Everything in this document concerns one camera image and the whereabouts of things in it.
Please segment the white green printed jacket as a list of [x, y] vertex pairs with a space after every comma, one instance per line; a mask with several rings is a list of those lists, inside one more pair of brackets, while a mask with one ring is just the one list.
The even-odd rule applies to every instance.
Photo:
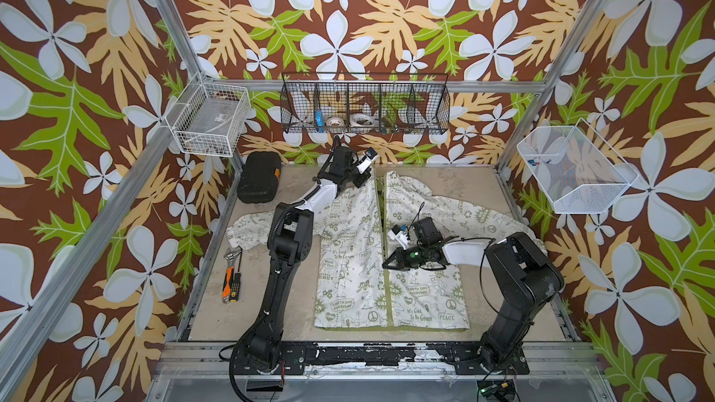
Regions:
[[443, 272], [391, 272], [393, 224], [432, 218], [445, 236], [502, 239], [525, 229], [490, 167], [380, 167], [318, 214], [299, 266], [284, 336], [308, 340], [473, 340], [502, 297], [478, 257]]

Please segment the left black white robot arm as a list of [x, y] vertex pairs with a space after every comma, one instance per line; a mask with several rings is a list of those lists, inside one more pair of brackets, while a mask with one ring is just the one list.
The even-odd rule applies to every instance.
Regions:
[[234, 347], [233, 360], [243, 360], [260, 372], [275, 370], [290, 286], [300, 263], [311, 251], [315, 216], [348, 184], [363, 186], [377, 158], [376, 150], [369, 148], [360, 156], [335, 137], [331, 154], [314, 178], [313, 187], [298, 200], [277, 205], [266, 243], [270, 254], [266, 291], [255, 322]]

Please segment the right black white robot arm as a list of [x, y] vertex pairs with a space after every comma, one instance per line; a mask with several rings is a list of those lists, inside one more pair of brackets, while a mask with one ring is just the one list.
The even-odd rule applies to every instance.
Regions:
[[444, 271], [449, 265], [489, 268], [502, 294], [496, 318], [479, 341], [478, 366], [488, 373], [509, 370], [536, 316], [563, 290], [562, 274], [525, 232], [501, 240], [485, 236], [443, 236], [430, 217], [394, 225], [387, 237], [398, 247], [383, 262], [385, 270]]

